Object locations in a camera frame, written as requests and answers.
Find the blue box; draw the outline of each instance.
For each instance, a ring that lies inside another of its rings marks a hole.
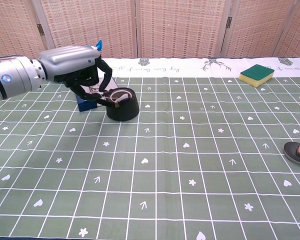
[[[91,109],[96,109],[98,107],[98,104],[96,101],[83,100],[78,95],[75,95],[75,98],[76,98],[76,101],[78,104],[78,109],[80,112],[88,111]]]

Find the table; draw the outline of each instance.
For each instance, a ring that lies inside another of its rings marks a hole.
[[[128,122],[51,82],[0,102],[0,236],[300,239],[300,58],[106,62]],[[258,88],[238,80],[256,63]]]

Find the yellow sponge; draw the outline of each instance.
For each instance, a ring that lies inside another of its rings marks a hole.
[[[275,70],[271,68],[256,64],[247,70],[242,71],[240,73],[239,80],[257,88],[271,79],[274,72]]]

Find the metal robot arm segment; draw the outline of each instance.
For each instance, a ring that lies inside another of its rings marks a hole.
[[[82,86],[99,84],[98,69],[104,72],[99,93],[86,92]],[[83,100],[112,103],[104,97],[112,79],[112,69],[93,46],[64,46],[45,50],[37,59],[22,55],[0,57],[0,101],[34,91],[46,80],[64,84]]]

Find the woven room divider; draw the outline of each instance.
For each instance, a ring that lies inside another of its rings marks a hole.
[[[221,56],[271,57],[295,0],[234,0]]]
[[[136,0],[139,56],[218,56],[230,3],[229,0]]]
[[[300,57],[300,0],[296,2],[274,55],[279,57]]]
[[[0,56],[99,39],[104,58],[300,57],[300,0],[0,0]]]
[[[34,58],[45,49],[36,14],[28,0],[0,0],[0,57],[14,54]]]
[[[55,47],[102,39],[104,58],[137,57],[134,0],[40,1]]]

